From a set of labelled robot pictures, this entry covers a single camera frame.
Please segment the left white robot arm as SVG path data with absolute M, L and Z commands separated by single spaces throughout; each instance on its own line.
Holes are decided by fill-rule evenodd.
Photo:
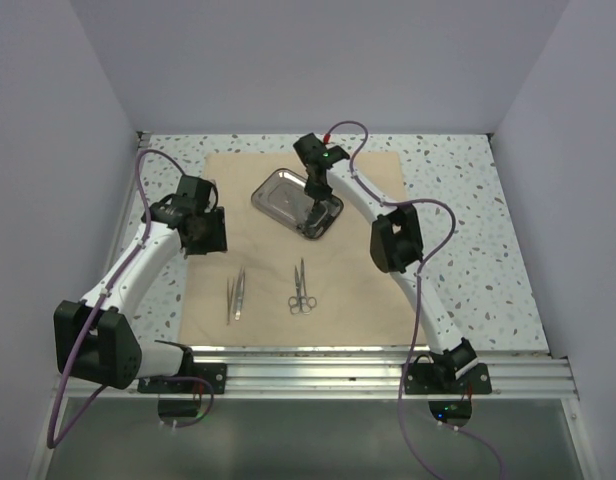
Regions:
M 57 306 L 53 322 L 60 385 L 76 378 L 123 390 L 135 380 L 160 377 L 173 392 L 189 390 L 196 379 L 191 349 L 164 341 L 142 343 L 129 321 L 176 254 L 226 250 L 222 207 L 142 224 L 97 286 L 80 300 L 64 300 Z

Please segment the beige surgical cloth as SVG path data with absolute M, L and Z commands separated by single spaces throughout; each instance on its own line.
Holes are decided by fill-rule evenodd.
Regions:
M 318 240 L 257 210 L 253 192 L 277 169 L 305 172 L 293 153 L 211 154 L 228 250 L 191 256 L 179 340 L 196 346 L 399 346 L 415 314 L 398 284 L 374 265 L 370 223 L 345 201 Z

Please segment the steel tweezers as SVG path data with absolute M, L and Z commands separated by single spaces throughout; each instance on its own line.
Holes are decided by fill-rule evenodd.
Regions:
M 244 267 L 240 268 L 240 272 L 237 278 L 236 286 L 235 286 L 235 297 L 234 297 L 234 312 L 233 317 L 235 321 L 239 321 L 242 313 L 242 305 L 244 300 L 244 290 L 245 290 L 245 276 L 246 271 Z
M 234 279 L 228 278 L 226 282 L 227 287 L 227 316 L 226 316 L 226 325 L 229 326 L 232 321 L 232 307 L 233 307 L 233 297 L 234 297 Z

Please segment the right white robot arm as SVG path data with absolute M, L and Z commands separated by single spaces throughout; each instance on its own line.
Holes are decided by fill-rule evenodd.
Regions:
M 376 189 L 347 161 L 329 168 L 310 165 L 305 192 L 322 200 L 341 194 L 371 225 L 370 255 L 375 266 L 391 275 L 415 311 L 415 328 L 422 329 L 430 351 L 430 376 L 439 389 L 456 392 L 477 366 L 470 342 L 449 316 L 435 287 L 422 273 L 426 264 L 419 218 L 413 201 L 398 202 Z

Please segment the steel instrument tray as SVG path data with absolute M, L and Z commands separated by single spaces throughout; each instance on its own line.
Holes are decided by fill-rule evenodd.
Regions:
M 341 215 L 344 203 L 337 196 L 314 200 L 305 193 L 305 185 L 304 177 L 280 168 L 253 192 L 251 203 L 302 238 L 318 240 Z

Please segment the steel forceps with rings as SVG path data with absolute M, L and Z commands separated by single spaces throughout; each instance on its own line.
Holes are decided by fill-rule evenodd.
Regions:
M 294 267 L 294 283 L 295 294 L 288 298 L 289 311 L 292 315 L 301 314 L 303 312 L 303 297 L 301 288 L 301 279 L 299 270 Z

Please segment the steel surgical scissors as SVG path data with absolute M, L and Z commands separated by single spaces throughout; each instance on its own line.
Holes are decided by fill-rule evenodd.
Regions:
M 317 306 L 317 299 L 307 292 L 304 258 L 301 258 L 299 267 L 299 296 L 301 312 L 309 314 Z

